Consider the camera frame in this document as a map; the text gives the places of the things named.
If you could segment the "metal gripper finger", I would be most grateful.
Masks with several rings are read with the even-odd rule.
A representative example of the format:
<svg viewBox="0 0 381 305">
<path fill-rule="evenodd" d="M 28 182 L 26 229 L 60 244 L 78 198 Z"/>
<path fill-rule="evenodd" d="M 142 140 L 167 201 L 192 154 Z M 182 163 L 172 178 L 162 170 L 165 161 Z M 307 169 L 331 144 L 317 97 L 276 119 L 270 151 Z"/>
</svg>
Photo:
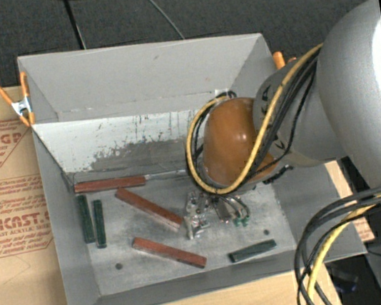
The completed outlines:
<svg viewBox="0 0 381 305">
<path fill-rule="evenodd" d="M 206 196 L 202 191 L 190 191 L 186 201 L 188 216 L 206 213 L 208 208 L 206 202 Z"/>
<path fill-rule="evenodd" d="M 196 214 L 195 216 L 187 216 L 184 218 L 186 225 L 187 237 L 193 240 L 197 235 L 210 226 L 206 214 Z"/>
</svg>

